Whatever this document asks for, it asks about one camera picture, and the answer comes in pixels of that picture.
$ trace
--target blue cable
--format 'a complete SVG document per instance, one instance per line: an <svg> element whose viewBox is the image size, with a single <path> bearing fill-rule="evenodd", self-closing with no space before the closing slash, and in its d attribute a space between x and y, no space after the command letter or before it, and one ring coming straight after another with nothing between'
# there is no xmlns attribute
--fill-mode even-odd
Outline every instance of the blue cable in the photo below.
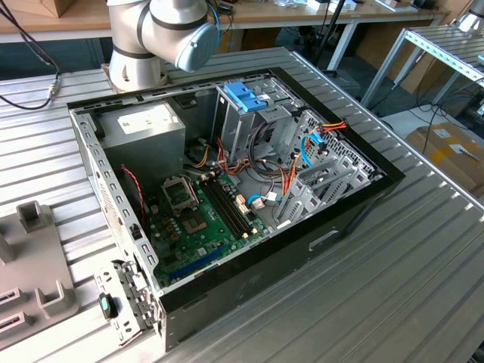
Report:
<svg viewBox="0 0 484 363"><path fill-rule="evenodd" d="M252 204L252 203L253 203L253 201L254 201L254 200L256 200L257 198L261 198L261 199L265 199L265 200L270 200L269 198L267 198L267 197L263 197L263 196L262 196L262 195L260 195L260 194L254 194L254 195L251 195L251 196L249 197L249 199L247 200L247 204L249 204L249 205L250 205L250 204ZM278 202L278 203L280 203L280 202L282 202L282 199L276 199L276 200L270 200L270 201L271 201L271 202Z"/></svg>
<svg viewBox="0 0 484 363"><path fill-rule="evenodd" d="M260 195L260 194L254 194L254 195L251 195L251 196L249 197L249 199L247 200L247 204L249 204L249 205L250 205L250 204L252 204L252 202L253 202L254 200L256 200L257 198L260 198L261 196L262 196L262 195Z"/></svg>
<svg viewBox="0 0 484 363"><path fill-rule="evenodd" d="M219 19L219 15L217 14L217 11L215 10L215 8L213 7L212 4L210 4L209 2L206 2L206 3L212 8L213 17L215 18L215 22L217 24L217 30L219 31L219 37L217 38L217 44L220 44L220 19Z"/></svg>
<svg viewBox="0 0 484 363"><path fill-rule="evenodd" d="M314 135L304 135L301 138L301 157L304 160L304 162L306 164L308 164L308 166L311 166L312 165L311 161L309 161L309 158L306 155L306 139L307 138L310 138L311 140L313 140L317 145L319 145L320 142L318 141L318 139Z"/></svg>

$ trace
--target table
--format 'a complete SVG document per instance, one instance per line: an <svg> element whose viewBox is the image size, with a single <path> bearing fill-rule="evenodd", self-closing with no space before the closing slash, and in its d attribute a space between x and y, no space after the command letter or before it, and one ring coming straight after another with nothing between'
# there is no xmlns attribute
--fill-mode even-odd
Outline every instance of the table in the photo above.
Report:
<svg viewBox="0 0 484 363"><path fill-rule="evenodd" d="M425 26L403 29L392 49L386 56L381 68L378 70L373 82L370 84L370 87L368 87L361 103L364 106L369 105L375 92L383 81L383 78L388 72L388 69L398 57L399 51L402 49L402 46L406 41L415 44L417 48L404 65L399 77L397 77L397 84L398 79L401 79L407 73L411 65L419 56L419 53L426 52L456 71L452 78L450 78L441 89L440 93L434 98L434 104L442 99L459 75L465 76L483 86L484 66L477 61L477 56L484 54L483 37L484 34L472 37L461 32L455 26L435 26L432 28Z"/></svg>
<svg viewBox="0 0 484 363"><path fill-rule="evenodd" d="M233 29L269 28L283 26L321 25L325 11L313 11L306 6L280 8L272 1L265 3L241 2L234 5ZM418 12L395 13L367 0L358 5L355 11L342 13L338 24L345 24L333 58L328 66L335 70L343 57L356 27L360 23L379 23L389 21L432 20L431 26L440 23L447 11L419 10ZM110 21L105 0L78 0L60 19L42 17L34 14L14 12L19 23L31 32L37 40L88 39L110 36ZM330 22L332 14L327 16ZM221 16L222 28L229 27L229 19ZM21 42L15 28L0 18L0 43Z"/></svg>
<svg viewBox="0 0 484 363"><path fill-rule="evenodd" d="M105 75L64 76L47 110L0 104L0 213L51 205L81 304L0 361L465 361L484 334L484 207L330 79L284 48L219 54L176 83L282 67L405 174L354 234L199 332L165 358L154 332L118 349L92 275L120 257L82 167L65 103L112 93ZM0 85L31 104L51 77Z"/></svg>

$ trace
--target aluminum work table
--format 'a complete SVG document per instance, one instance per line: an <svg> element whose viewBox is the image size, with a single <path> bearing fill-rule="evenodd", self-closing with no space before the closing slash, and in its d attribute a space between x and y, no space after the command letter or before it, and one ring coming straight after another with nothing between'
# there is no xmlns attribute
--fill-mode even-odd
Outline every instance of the aluminum work table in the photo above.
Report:
<svg viewBox="0 0 484 363"><path fill-rule="evenodd" d="M64 75L47 110L0 104L0 213L36 199L54 211L77 315L0 352L2 362L465 362L484 337L484 209L298 54L220 54L197 73L282 67L406 178L357 231L317 260L162 357L151 331L124 349L103 319L92 275L119 258L85 176L65 103L111 94L100 70ZM0 85L34 103L51 77Z"/></svg>

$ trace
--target motherboard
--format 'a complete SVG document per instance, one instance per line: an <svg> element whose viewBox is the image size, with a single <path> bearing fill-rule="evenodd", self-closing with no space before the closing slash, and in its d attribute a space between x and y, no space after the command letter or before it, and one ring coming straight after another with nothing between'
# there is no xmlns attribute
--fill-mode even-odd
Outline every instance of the motherboard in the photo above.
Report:
<svg viewBox="0 0 484 363"><path fill-rule="evenodd" d="M244 209L242 194L228 175L222 173L205 181L181 175L175 180L179 182L173 184L174 179L168 179L171 188L162 188L148 201L150 240L160 260L154 275L162 286L268 233L262 220Z"/></svg>

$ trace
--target blue pcie slot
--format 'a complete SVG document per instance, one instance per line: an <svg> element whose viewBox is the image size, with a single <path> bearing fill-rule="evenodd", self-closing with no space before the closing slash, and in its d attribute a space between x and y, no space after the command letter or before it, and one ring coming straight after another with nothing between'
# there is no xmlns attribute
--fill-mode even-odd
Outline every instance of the blue pcie slot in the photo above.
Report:
<svg viewBox="0 0 484 363"><path fill-rule="evenodd" d="M168 277L170 280L174 280L176 278L180 278L185 275L191 274L193 271L195 271L197 268L213 261L216 260L220 253L227 247L227 245L220 246L217 248L215 251L212 251L211 253L208 253L204 257L199 258L197 261L193 261L190 265L186 265L182 268L179 268L178 270L172 272L171 274L168 274Z"/></svg>

